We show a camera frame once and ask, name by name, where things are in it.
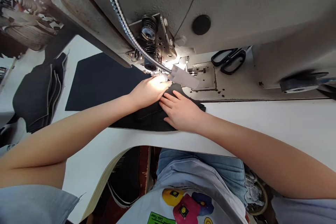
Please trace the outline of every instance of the sleeve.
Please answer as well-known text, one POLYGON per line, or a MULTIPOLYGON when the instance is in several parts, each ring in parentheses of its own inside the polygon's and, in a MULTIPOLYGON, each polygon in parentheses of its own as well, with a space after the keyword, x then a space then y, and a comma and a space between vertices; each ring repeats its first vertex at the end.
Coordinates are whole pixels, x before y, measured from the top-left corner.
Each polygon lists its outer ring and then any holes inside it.
POLYGON ((64 224, 79 198, 47 185, 0 189, 1 223, 64 224))
POLYGON ((279 224, 336 223, 336 199, 274 197, 272 207, 279 224))

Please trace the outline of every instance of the industrial sewing machine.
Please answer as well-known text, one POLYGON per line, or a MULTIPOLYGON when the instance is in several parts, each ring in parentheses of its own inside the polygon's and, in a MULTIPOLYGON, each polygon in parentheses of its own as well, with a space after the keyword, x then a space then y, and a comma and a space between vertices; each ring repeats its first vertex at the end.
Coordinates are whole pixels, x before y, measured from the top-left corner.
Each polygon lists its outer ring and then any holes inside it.
POLYGON ((196 99, 322 98, 314 89, 335 81, 336 0, 44 1, 120 64, 167 74, 196 99), (210 62, 248 46, 231 77, 210 62))

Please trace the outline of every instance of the black knob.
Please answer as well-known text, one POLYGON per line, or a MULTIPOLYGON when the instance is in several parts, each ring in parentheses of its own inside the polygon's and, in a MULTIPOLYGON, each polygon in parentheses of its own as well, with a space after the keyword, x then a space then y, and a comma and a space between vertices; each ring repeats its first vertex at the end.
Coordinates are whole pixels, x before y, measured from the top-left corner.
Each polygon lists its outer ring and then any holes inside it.
POLYGON ((197 35, 203 35, 208 32, 211 27, 211 19, 207 15, 198 16, 192 24, 192 30, 197 35))

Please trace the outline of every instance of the lap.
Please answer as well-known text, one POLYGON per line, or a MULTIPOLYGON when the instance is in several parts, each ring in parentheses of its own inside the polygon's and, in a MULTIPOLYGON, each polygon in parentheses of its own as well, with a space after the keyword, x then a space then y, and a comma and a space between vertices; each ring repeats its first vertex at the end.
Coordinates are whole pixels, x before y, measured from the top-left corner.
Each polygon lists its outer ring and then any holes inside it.
POLYGON ((213 167, 224 180, 228 188, 244 203, 247 189, 245 187, 245 171, 243 162, 236 157, 217 156, 211 154, 186 152, 182 150, 173 150, 162 148, 156 174, 172 161, 187 158, 196 158, 203 163, 213 167))

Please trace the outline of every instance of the white table surface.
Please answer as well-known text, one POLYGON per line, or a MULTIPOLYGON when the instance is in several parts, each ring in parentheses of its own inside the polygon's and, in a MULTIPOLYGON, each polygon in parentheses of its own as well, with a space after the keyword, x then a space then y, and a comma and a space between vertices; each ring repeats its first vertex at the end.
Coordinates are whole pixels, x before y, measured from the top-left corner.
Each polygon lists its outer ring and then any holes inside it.
MULTIPOLYGON (((65 111, 65 105, 77 62, 101 51, 76 36, 64 52, 69 52, 64 88, 53 122, 76 113, 65 111)), ((205 103, 205 106, 212 115, 271 135, 336 171, 336 102, 333 100, 205 103)), ((93 211, 120 155, 139 145, 233 156, 209 139, 192 133, 107 128, 67 161, 63 190, 76 196, 82 195, 69 216, 71 222, 79 223, 93 211)))

